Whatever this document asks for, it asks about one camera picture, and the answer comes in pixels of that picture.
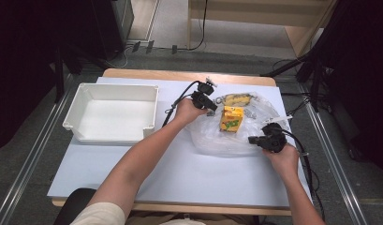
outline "white sleeve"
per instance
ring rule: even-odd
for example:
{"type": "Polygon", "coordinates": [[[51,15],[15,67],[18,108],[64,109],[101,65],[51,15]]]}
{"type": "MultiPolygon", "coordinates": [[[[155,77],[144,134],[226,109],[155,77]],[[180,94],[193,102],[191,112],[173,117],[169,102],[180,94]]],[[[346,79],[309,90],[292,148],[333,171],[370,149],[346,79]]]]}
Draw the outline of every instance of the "white sleeve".
{"type": "Polygon", "coordinates": [[[99,202],[83,209],[71,224],[124,225],[125,214],[124,211],[114,203],[99,202]]]}

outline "hand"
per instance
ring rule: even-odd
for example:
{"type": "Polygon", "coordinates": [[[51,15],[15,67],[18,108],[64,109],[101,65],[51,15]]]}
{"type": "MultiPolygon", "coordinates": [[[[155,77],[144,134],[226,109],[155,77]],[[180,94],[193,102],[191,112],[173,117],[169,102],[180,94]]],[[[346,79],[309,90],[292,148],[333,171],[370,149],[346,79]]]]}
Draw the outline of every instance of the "hand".
{"type": "Polygon", "coordinates": [[[283,180],[294,176],[297,177],[299,152],[294,146],[287,143],[279,153],[273,153],[263,149],[263,154],[270,159],[273,168],[283,180]]]}
{"type": "Polygon", "coordinates": [[[198,116],[206,114],[208,110],[201,110],[194,106],[192,100],[184,98],[177,105],[176,115],[173,120],[180,121],[184,126],[193,122],[198,116]]]}

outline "person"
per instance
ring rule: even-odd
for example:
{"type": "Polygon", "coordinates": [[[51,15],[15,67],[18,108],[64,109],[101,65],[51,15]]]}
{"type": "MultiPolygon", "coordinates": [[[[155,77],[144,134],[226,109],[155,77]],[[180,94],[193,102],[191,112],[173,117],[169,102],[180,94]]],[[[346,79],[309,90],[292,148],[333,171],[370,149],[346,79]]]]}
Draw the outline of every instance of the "person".
{"type": "MultiPolygon", "coordinates": [[[[125,224],[136,194],[145,178],[164,155],[176,135],[207,110],[194,107],[191,99],[179,102],[174,118],[163,128],[131,147],[111,170],[86,208],[71,223],[125,224]]],[[[324,224],[308,199],[298,177],[298,151],[287,144],[280,153],[263,150],[287,189],[293,224],[324,224]]],[[[205,224],[189,219],[174,219],[165,224],[205,224]]]]}

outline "gray floor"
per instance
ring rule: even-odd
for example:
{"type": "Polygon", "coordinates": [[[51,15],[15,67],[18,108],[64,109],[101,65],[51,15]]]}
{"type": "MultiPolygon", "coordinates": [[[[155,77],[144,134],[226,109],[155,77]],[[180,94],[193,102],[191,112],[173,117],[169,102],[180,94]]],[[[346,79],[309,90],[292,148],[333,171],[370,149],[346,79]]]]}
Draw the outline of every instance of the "gray floor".
{"type": "MultiPolygon", "coordinates": [[[[161,9],[163,7],[170,8],[174,6],[173,4],[183,4],[184,0],[182,1],[161,0],[160,6],[161,9]]],[[[151,38],[155,38],[155,46],[169,47],[173,43],[179,46],[184,45],[185,42],[181,42],[180,38],[173,38],[171,40],[172,36],[167,35],[177,36],[178,34],[184,34],[181,29],[185,29],[185,26],[180,22],[180,19],[176,20],[179,23],[178,26],[168,28],[162,26],[162,22],[165,22],[165,20],[159,17],[165,17],[165,14],[160,15],[159,11],[157,14],[156,19],[158,23],[155,24],[151,38]]],[[[199,40],[199,26],[198,21],[194,21],[194,23],[193,27],[197,29],[193,32],[195,34],[193,37],[195,44],[199,40]]],[[[212,23],[207,25],[210,26],[209,30],[211,31],[215,28],[215,25],[212,25],[212,23]]],[[[207,45],[202,52],[178,52],[177,54],[171,54],[170,50],[153,50],[153,52],[146,54],[144,52],[145,49],[140,49],[135,53],[128,51],[126,53],[127,64],[125,68],[225,72],[243,75],[266,73],[272,70],[272,65],[278,60],[289,57],[294,58],[294,53],[292,55],[288,40],[283,36],[284,33],[281,30],[281,27],[266,27],[260,30],[260,34],[267,33],[265,35],[255,34],[250,38],[245,34],[240,34],[242,38],[238,40],[237,37],[229,37],[230,33],[232,33],[231,31],[223,31],[227,33],[218,37],[223,38],[221,41],[222,45],[220,42],[216,43],[217,39],[215,37],[207,34],[207,45]],[[262,46],[267,46],[265,43],[270,42],[270,34],[273,34],[276,40],[271,45],[268,45],[271,48],[263,48],[262,46]],[[247,42],[248,40],[254,41],[258,39],[260,40],[258,44],[247,42]],[[236,42],[235,40],[245,40],[246,43],[236,42]]],[[[125,58],[120,55],[111,62],[116,66],[121,66],[125,63],[125,58]]],[[[82,75],[75,77],[74,86],[82,82],[93,83],[98,76],[102,75],[102,72],[102,70],[93,65],[85,64],[82,75]]],[[[276,78],[281,92],[299,92],[299,85],[294,80],[294,74],[295,69],[291,69],[285,75],[276,78]]],[[[8,224],[52,224],[54,222],[60,209],[52,205],[46,194],[72,136],[71,132],[64,130],[61,124],[69,103],[74,96],[74,92],[75,89],[70,90],[69,100],[60,114],[58,122],[38,160],[27,187],[22,193],[22,197],[17,202],[17,207],[8,224]]],[[[0,149],[0,206],[5,199],[8,188],[16,179],[27,155],[32,149],[39,131],[48,118],[53,107],[53,100],[54,89],[40,102],[11,142],[0,149]]],[[[284,97],[287,110],[294,109],[300,102],[301,99],[298,97],[284,97]]],[[[368,223],[383,224],[383,172],[370,162],[356,162],[350,159],[347,154],[344,138],[333,118],[325,111],[321,111],[320,115],[331,137],[336,155],[341,160],[350,185],[360,200],[361,209],[368,223]]],[[[323,201],[327,223],[352,224],[345,201],[333,178],[331,167],[322,151],[317,133],[306,109],[296,113],[292,121],[292,130],[301,139],[307,151],[310,152],[311,165],[320,180],[318,194],[323,201]]],[[[277,224],[291,224],[289,217],[268,217],[267,220],[277,224]]]]}

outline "table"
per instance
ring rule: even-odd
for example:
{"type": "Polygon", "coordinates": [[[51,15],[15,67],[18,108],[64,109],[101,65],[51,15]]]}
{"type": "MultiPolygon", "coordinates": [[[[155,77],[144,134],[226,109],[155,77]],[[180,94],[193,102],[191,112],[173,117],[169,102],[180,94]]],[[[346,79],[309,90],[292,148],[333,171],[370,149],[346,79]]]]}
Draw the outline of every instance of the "table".
{"type": "MultiPolygon", "coordinates": [[[[128,80],[126,80],[126,81],[135,81],[132,79],[136,78],[136,79],[145,79],[145,80],[154,79],[154,80],[172,80],[172,81],[194,81],[194,80],[204,81],[206,79],[206,77],[210,77],[213,81],[215,81],[216,83],[219,83],[219,85],[220,85],[220,83],[221,83],[221,85],[225,85],[225,83],[238,83],[238,84],[248,84],[248,85],[250,85],[250,84],[253,84],[253,85],[261,84],[261,85],[265,85],[265,86],[275,87],[275,81],[272,78],[244,77],[244,76],[234,76],[234,75],[215,74],[215,73],[172,72],[172,71],[132,70],[132,69],[108,69],[105,71],[105,73],[103,75],[103,80],[104,80],[104,78],[127,78],[128,80]]],[[[185,133],[180,133],[178,136],[180,136],[180,138],[183,138],[184,135],[185,135],[185,133]]],[[[173,144],[174,144],[174,146],[176,146],[176,144],[178,146],[179,142],[176,143],[176,140],[175,140],[175,141],[173,141],[173,144]]],[[[186,142],[181,142],[181,144],[182,144],[182,146],[187,145],[186,142]]],[[[80,150],[82,148],[90,149],[91,154],[93,154],[93,153],[98,154],[99,152],[101,153],[102,151],[105,151],[105,155],[100,156],[100,157],[106,157],[106,158],[109,158],[112,154],[114,157],[117,158],[118,156],[121,156],[125,151],[123,146],[111,146],[110,148],[105,147],[105,146],[89,146],[89,145],[84,145],[80,142],[76,142],[73,140],[67,149],[65,159],[67,158],[67,154],[74,154],[77,152],[77,151],[74,151],[74,149],[80,150]]],[[[172,165],[170,165],[170,158],[168,157],[168,156],[173,156],[173,150],[170,150],[171,148],[174,148],[174,147],[170,146],[166,155],[161,159],[162,163],[161,163],[161,161],[160,161],[160,163],[158,163],[158,165],[157,165],[158,170],[162,170],[162,168],[173,168],[172,165]]],[[[206,159],[206,157],[201,157],[201,156],[184,155],[185,153],[182,153],[182,152],[186,152],[186,151],[185,150],[184,151],[177,151],[176,157],[177,158],[187,157],[187,158],[190,158],[189,160],[191,160],[191,162],[192,162],[193,158],[201,158],[203,160],[206,159]]],[[[259,163],[264,163],[264,165],[262,165],[262,168],[264,168],[264,170],[261,170],[261,173],[266,173],[267,168],[270,167],[270,162],[268,161],[268,159],[264,160],[264,158],[265,157],[254,158],[254,159],[258,160],[259,163]]],[[[235,161],[235,159],[228,159],[228,158],[220,159],[221,162],[232,161],[232,160],[235,161]]],[[[245,157],[244,159],[236,159],[236,160],[237,161],[240,160],[241,162],[247,162],[248,160],[250,160],[250,158],[245,157]]],[[[237,164],[234,161],[232,161],[233,165],[236,166],[239,164],[239,163],[237,164]]],[[[104,170],[106,170],[107,172],[110,171],[110,165],[101,165],[100,164],[100,165],[96,165],[96,166],[105,167],[104,170]]],[[[70,175],[71,174],[66,174],[65,179],[70,179],[69,178],[70,175]]],[[[60,174],[59,175],[56,174],[56,177],[55,177],[55,180],[53,181],[53,183],[56,181],[57,176],[60,176],[60,174]]],[[[304,188],[307,188],[305,177],[303,175],[302,169],[299,170],[299,176],[300,176],[301,181],[304,185],[304,188]]],[[[279,194],[278,194],[277,198],[278,199],[282,198],[282,200],[278,200],[279,202],[282,203],[284,198],[286,198],[285,189],[282,187],[283,184],[281,184],[281,182],[279,182],[279,177],[275,177],[274,175],[273,176],[270,175],[269,179],[271,180],[269,182],[273,182],[273,184],[274,184],[272,187],[269,187],[269,188],[273,188],[273,189],[278,190],[279,194]]],[[[150,185],[156,186],[156,184],[154,184],[154,179],[151,178],[150,176],[149,176],[149,178],[147,178],[145,183],[146,183],[146,185],[143,184],[143,186],[141,186],[141,188],[140,188],[140,198],[147,198],[148,199],[149,198],[149,196],[148,196],[149,192],[151,192],[151,190],[149,190],[148,186],[150,186],[150,185]]],[[[88,187],[88,188],[97,188],[97,187],[98,187],[98,184],[92,184],[92,186],[88,187]]],[[[53,204],[55,204],[57,206],[63,205],[65,200],[66,200],[65,197],[54,197],[54,196],[52,197],[53,204]]],[[[170,212],[188,212],[188,213],[217,213],[217,214],[238,214],[238,215],[290,216],[290,211],[289,211],[288,206],[283,206],[283,205],[282,206],[265,206],[265,205],[255,206],[255,205],[241,205],[241,204],[224,205],[224,204],[217,204],[217,203],[209,204],[209,203],[174,202],[174,201],[171,201],[171,202],[164,202],[164,201],[157,201],[157,202],[151,202],[151,201],[148,202],[147,201],[147,202],[144,202],[144,201],[138,201],[138,198],[134,204],[133,209],[134,210],[146,210],[146,211],[170,211],[170,212]]]]}
{"type": "MultiPolygon", "coordinates": [[[[336,0],[209,0],[206,20],[284,25],[299,57],[326,25],[335,4],[336,0]]],[[[188,48],[191,19],[203,19],[204,8],[205,0],[188,0],[188,48]]]]}

